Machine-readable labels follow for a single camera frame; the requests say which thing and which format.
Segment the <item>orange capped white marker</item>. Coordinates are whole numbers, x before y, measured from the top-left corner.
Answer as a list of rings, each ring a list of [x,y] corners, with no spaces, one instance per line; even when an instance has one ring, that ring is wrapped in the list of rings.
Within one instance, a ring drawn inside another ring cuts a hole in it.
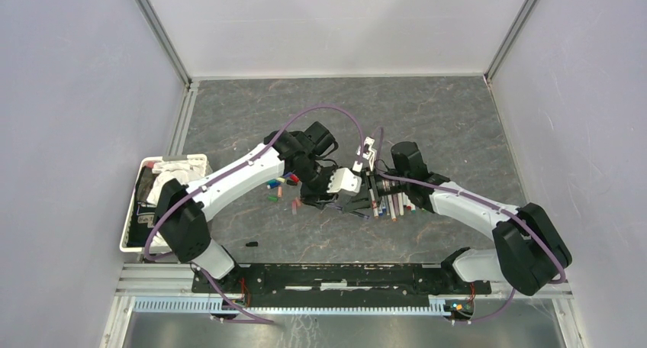
[[[391,219],[393,222],[397,221],[397,215],[398,215],[398,209],[396,208],[396,201],[394,200],[393,195],[388,196],[388,205],[389,205],[389,211],[391,215]]]

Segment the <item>brown capped white marker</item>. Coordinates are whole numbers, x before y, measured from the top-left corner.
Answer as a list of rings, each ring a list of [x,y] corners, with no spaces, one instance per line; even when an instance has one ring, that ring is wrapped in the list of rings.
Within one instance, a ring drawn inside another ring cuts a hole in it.
[[[371,198],[372,213],[374,218],[379,218],[379,208],[376,201],[375,193],[372,189],[369,189],[369,195]]]

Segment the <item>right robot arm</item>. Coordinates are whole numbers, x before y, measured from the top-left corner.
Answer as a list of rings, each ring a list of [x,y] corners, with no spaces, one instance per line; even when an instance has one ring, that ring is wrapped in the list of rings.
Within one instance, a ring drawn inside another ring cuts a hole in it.
[[[444,261],[440,273],[443,288],[460,293],[471,282],[507,282],[517,292],[531,296],[548,284],[566,281],[572,256],[546,211],[538,204],[504,204],[469,192],[450,178],[428,170],[416,143],[405,141],[391,148],[393,168],[376,165],[378,151],[368,142],[359,161],[349,169],[333,172],[327,191],[347,194],[354,209],[376,209],[377,201],[402,195],[412,208],[452,218],[494,244],[475,250],[466,247]]]

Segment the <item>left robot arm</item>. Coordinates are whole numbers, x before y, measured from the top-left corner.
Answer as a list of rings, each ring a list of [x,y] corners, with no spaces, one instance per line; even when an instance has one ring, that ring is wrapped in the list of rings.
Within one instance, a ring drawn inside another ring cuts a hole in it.
[[[320,161],[337,147],[331,132],[316,121],[304,131],[275,130],[245,156],[187,185],[169,180],[156,206],[157,233],[179,262],[199,266],[220,292],[231,292],[240,273],[233,257],[212,238],[209,221],[231,202],[288,172],[325,193],[334,169]]]

